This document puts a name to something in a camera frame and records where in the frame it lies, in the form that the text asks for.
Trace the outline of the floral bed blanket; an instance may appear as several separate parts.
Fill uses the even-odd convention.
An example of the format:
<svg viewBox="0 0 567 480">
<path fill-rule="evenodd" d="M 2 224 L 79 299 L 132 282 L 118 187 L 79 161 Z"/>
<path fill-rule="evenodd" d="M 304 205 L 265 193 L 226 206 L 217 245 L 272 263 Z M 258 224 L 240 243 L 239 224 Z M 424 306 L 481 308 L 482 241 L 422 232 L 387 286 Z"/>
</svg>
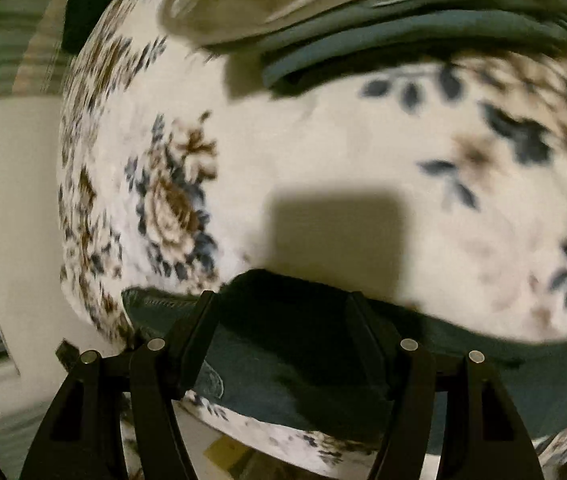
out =
<svg viewBox="0 0 567 480">
<path fill-rule="evenodd" d="M 197 46 L 158 24 L 159 3 L 113 0 L 63 90 L 60 282 L 110 344 L 172 324 L 130 318 L 125 290 L 196 297 L 253 270 L 567 342 L 567 48 L 421 42 L 269 88 L 271 32 Z M 364 477 L 381 440 L 205 411 L 192 389 L 182 404 L 332 478 Z M 567 428 L 531 439 L 546 478 L 567 472 Z"/>
</svg>

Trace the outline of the dark blue denim jeans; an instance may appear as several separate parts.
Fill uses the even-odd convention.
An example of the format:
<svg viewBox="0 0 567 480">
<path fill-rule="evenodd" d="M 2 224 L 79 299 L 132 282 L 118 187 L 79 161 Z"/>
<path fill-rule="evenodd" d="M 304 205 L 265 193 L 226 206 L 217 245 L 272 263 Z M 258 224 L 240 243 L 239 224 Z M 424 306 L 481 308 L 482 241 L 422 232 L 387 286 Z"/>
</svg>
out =
<svg viewBox="0 0 567 480">
<path fill-rule="evenodd" d="M 567 428 L 567 342 L 486 337 L 328 285 L 253 270 L 224 286 L 193 402 L 339 440 L 378 441 L 405 338 L 493 363 L 534 438 Z"/>
</svg>

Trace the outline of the folded light blue jeans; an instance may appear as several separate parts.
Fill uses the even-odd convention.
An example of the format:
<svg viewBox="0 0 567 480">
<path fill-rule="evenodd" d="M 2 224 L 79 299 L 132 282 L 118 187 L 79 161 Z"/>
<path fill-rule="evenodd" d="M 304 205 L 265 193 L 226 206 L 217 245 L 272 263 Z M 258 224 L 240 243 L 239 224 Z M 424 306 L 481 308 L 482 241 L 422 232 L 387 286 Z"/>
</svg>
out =
<svg viewBox="0 0 567 480">
<path fill-rule="evenodd" d="M 567 0 L 359 0 L 257 41 L 274 87 L 334 58 L 463 39 L 567 48 Z"/>
</svg>

